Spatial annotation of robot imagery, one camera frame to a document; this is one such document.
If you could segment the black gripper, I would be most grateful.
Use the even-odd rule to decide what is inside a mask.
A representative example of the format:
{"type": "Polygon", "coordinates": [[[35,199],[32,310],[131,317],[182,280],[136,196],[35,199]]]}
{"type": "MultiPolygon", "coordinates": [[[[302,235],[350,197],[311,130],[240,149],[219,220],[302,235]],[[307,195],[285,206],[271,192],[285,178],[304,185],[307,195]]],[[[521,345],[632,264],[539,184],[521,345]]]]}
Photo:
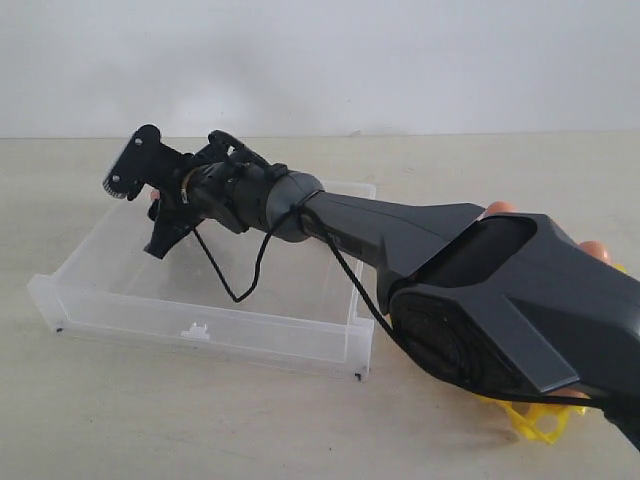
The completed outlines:
{"type": "Polygon", "coordinates": [[[186,190],[181,186],[169,190],[153,187],[152,190],[158,190],[160,198],[150,199],[147,216],[153,222],[153,229],[144,251],[154,258],[164,259],[204,218],[189,205],[186,190]]]}

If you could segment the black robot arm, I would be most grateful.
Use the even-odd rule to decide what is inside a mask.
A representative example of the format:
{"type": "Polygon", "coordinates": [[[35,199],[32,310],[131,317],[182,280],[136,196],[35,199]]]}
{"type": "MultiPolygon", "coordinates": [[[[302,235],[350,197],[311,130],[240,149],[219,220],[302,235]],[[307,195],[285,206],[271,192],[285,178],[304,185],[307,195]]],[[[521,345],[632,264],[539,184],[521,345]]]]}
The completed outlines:
{"type": "Polygon", "coordinates": [[[159,193],[150,254],[207,219],[318,239],[375,270],[368,306],[429,375],[492,399],[592,407],[638,441],[639,283],[549,217],[333,194],[282,165],[157,166],[141,182],[159,193]]]}

